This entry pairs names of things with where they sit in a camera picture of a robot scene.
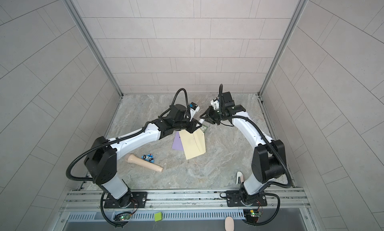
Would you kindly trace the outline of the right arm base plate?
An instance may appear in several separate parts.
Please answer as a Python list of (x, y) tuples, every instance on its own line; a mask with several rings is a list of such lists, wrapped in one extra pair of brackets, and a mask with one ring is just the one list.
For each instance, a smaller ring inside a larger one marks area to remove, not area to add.
[(266, 207), (267, 200), (260, 194), (248, 195), (243, 190), (225, 191), (220, 194), (222, 199), (227, 201), (228, 207)]

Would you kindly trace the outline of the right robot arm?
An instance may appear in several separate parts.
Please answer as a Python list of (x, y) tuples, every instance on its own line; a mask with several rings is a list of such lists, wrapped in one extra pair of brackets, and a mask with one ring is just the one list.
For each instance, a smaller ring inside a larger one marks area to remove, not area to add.
[(224, 125), (229, 122), (236, 127), (254, 149), (252, 154), (252, 175), (241, 184), (240, 199), (250, 205), (270, 186), (291, 188), (293, 181), (286, 162), (285, 145), (280, 140), (267, 136), (253, 122), (242, 105), (236, 105), (230, 92), (219, 88), (218, 97), (200, 116), (212, 125)]

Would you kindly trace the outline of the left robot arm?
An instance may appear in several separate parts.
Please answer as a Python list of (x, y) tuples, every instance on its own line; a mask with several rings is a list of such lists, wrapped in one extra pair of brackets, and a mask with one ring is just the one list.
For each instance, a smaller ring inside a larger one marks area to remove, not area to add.
[[(98, 138), (90, 150), (69, 164), (66, 170), (67, 178), (72, 181), (92, 181), (105, 193), (110, 194), (119, 207), (127, 207), (133, 196), (128, 185), (117, 173), (118, 160), (131, 151), (163, 139), (175, 131), (186, 130), (192, 134), (202, 126), (198, 120), (194, 119), (199, 109), (194, 102), (187, 106), (174, 104), (166, 110), (165, 117), (146, 122), (143, 128), (135, 132), (109, 140), (104, 137)], [(91, 175), (90, 178), (75, 177), (71, 174), (73, 167), (81, 159), (85, 160), (84, 164)]]

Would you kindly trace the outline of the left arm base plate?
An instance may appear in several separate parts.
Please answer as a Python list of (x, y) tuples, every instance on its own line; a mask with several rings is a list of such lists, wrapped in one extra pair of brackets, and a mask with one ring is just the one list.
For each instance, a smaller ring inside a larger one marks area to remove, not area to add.
[(115, 199), (110, 193), (104, 199), (103, 208), (107, 209), (133, 209), (144, 208), (147, 201), (147, 192), (132, 192), (122, 196), (120, 199)]

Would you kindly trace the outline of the yellow envelope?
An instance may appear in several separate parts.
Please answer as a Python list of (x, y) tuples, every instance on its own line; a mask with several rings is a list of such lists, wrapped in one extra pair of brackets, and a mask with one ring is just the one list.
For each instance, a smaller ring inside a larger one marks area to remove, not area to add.
[(201, 129), (190, 134), (186, 130), (179, 131), (183, 150), (187, 160), (206, 153), (205, 135)]

